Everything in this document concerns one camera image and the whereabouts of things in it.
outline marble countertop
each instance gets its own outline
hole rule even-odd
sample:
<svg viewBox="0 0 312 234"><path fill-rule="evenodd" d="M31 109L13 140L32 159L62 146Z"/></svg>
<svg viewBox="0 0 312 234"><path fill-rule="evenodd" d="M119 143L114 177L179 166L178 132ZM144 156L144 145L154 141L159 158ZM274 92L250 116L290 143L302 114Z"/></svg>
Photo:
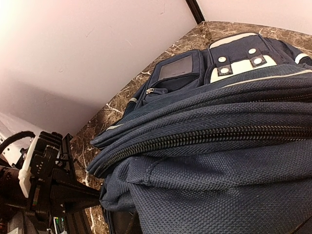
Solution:
<svg viewBox="0 0 312 234"><path fill-rule="evenodd" d="M149 78L154 66L158 62L188 50L204 50L211 42L217 39L243 32L258 32L264 37L283 40L312 57L312 36L310 35L253 24L216 21L202 22L133 78L72 139L72 155L78 160L75 163L78 180L98 190L101 188L102 180L91 175L89 176L85 170L86 166L99 153L99 150L90 145L90 140L122 117L127 102L136 90ZM86 209L86 213L93 233L109 233L100 207Z"/></svg>

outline white trim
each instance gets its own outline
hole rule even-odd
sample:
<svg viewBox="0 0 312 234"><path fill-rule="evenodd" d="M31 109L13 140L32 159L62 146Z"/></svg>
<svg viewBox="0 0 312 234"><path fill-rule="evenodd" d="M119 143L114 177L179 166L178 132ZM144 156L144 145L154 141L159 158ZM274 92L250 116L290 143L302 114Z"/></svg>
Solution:
<svg viewBox="0 0 312 234"><path fill-rule="evenodd" d="M295 63L299 64L300 60L304 57L309 57L309 55L305 54L305 53L301 53L299 55L297 55L297 57L295 58Z"/></svg>
<svg viewBox="0 0 312 234"><path fill-rule="evenodd" d="M258 80L264 80L264 79L285 78L285 77L297 76L297 75L301 75L301 74L305 74L305 73L312 73L312 70L305 70L305 71L301 71L301 72L297 72L297 73L293 73L293 74L289 74L289 75L271 76L271 77L262 77L262 78L257 78L257 79L244 80L244 81L237 82L237 83L234 83L234 84L226 85L226 86L224 86L222 88L234 86L234 85L237 85L237 84L244 84L244 83L254 82L254 81L258 81Z"/></svg>
<svg viewBox="0 0 312 234"><path fill-rule="evenodd" d="M119 126L121 126L121 125L123 125L123 124L110 126L110 127L108 127L106 130L111 130L111 129L117 128L117 127L119 127Z"/></svg>
<svg viewBox="0 0 312 234"><path fill-rule="evenodd" d="M216 42L212 43L209 46L209 49L218 47L218 46L223 45L223 44L230 43L230 42L235 41L235 40L239 40L239 39L242 39L242 38L245 38L245 37L249 37L249 36L257 36L257 34L256 33L243 33L243 34L231 36L231 37L228 37L228 38L223 38L221 40L217 40Z"/></svg>
<svg viewBox="0 0 312 234"><path fill-rule="evenodd" d="M219 80L226 79L226 78L229 78L229 77L232 77L232 76L244 73L244 72L249 72L249 71L252 71L255 69L259 69L259 68L263 68L263 67L271 67L271 66L277 65L276 62L270 56L264 55L263 58L266 60L267 63L265 63L261 66L255 67L255 68L253 68L249 59L231 63L231 68L232 68L232 72L233 72L233 74L231 74L231 75L219 76L218 75L218 69L214 68L213 72L211 73L210 83L214 83L214 82L217 82Z"/></svg>
<svg viewBox="0 0 312 234"><path fill-rule="evenodd" d="M131 98L129 101L134 101L135 103L137 103L137 99L135 97Z"/></svg>

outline backpack pocket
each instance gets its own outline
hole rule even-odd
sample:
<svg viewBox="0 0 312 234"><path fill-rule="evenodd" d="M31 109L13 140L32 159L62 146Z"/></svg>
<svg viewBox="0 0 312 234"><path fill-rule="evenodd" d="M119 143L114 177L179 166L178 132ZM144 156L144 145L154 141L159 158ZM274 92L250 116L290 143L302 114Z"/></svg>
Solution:
<svg viewBox="0 0 312 234"><path fill-rule="evenodd" d="M205 65L199 50L192 50L158 63L143 93L143 103L167 94L203 85Z"/></svg>
<svg viewBox="0 0 312 234"><path fill-rule="evenodd" d="M206 83L289 62L256 33L242 33L217 40L209 46L208 54L211 64L216 67L206 78Z"/></svg>

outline black zipper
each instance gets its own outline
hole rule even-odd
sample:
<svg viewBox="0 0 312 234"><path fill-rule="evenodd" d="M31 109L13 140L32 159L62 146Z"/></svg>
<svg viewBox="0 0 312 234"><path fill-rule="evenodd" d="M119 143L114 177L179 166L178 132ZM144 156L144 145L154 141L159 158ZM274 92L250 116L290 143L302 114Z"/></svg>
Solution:
<svg viewBox="0 0 312 234"><path fill-rule="evenodd" d="M167 79L162 79L162 80L159 80L157 81L156 83L154 83L150 88L148 88L146 90L146 94L150 94L150 93L153 93L157 88L156 86L159 84L159 83L162 83L162 82L165 82L165 81L168 81L168 80L173 80L173 79L179 79L179 78L195 78L195 77L199 77L199 74L198 73L193 73L193 74L189 74L189 75L180 75L180 76L177 76L177 77L172 77L172 78L167 78ZM186 85L188 85L189 83L193 82L194 79L190 80L189 82L187 82L186 84L184 84L182 87L179 88L182 89L184 88Z"/></svg>
<svg viewBox="0 0 312 234"><path fill-rule="evenodd" d="M130 156L171 147L234 140L271 140L275 142L286 142L311 138L312 127L244 126L197 130L161 136L128 146L110 156L106 162L103 162L101 166L98 167L97 171L104 173L110 166Z"/></svg>
<svg viewBox="0 0 312 234"><path fill-rule="evenodd" d="M106 213L107 213L107 219L108 219L109 233L110 234L116 234L116 231L114 228L114 223L113 223L113 218L112 218L112 212L106 211Z"/></svg>
<svg viewBox="0 0 312 234"><path fill-rule="evenodd" d="M274 101L305 101L312 99L312 94L303 94L303 95L296 95L290 97L278 97L278 98L269 98L263 100L257 100L252 102L274 102Z"/></svg>

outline zipper pull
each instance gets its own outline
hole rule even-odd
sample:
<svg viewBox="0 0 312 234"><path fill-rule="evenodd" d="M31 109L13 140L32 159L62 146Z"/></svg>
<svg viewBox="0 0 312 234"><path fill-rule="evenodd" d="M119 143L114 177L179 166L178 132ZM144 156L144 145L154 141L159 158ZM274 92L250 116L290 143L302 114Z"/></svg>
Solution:
<svg viewBox="0 0 312 234"><path fill-rule="evenodd" d="M158 89L158 88L150 88L148 90L146 90L146 94L166 94L168 93L168 89Z"/></svg>
<svg viewBox="0 0 312 234"><path fill-rule="evenodd" d="M150 89L146 90L146 94L150 94L150 93L152 93L152 92L154 92L154 89L153 89L153 88L150 88Z"/></svg>

